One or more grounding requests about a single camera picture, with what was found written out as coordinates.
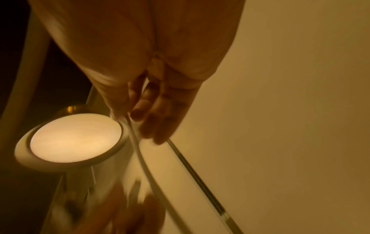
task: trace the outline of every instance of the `light fixture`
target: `light fixture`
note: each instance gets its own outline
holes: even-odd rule
[[[64,172],[104,161],[127,139],[124,124],[87,106],[70,106],[26,133],[16,145],[15,157],[34,170]]]

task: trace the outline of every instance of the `blurred hand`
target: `blurred hand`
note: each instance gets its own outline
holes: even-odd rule
[[[165,220],[165,209],[152,196],[142,204],[125,207],[121,184],[113,187],[106,200],[73,231],[73,234],[102,234],[112,222],[111,233],[158,234]]]
[[[244,5],[244,0],[29,2],[113,116],[131,112],[133,120],[143,121],[142,136],[157,144],[175,132],[216,71]]]

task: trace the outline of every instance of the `skin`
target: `skin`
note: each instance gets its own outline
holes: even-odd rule
[[[73,234],[101,234],[112,221],[113,233],[159,234],[165,220],[165,209],[153,195],[147,195],[141,204],[126,209],[123,187],[116,184],[105,201],[80,225]]]
[[[156,144],[176,131],[203,82],[216,72],[244,5],[244,0],[29,2],[112,116],[118,120],[131,112],[142,122],[141,135]]]

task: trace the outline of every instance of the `wall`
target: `wall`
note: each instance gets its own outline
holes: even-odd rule
[[[370,233],[369,29],[368,0],[247,1],[172,137],[244,233]],[[215,233],[165,147],[142,142],[153,174],[195,233]]]

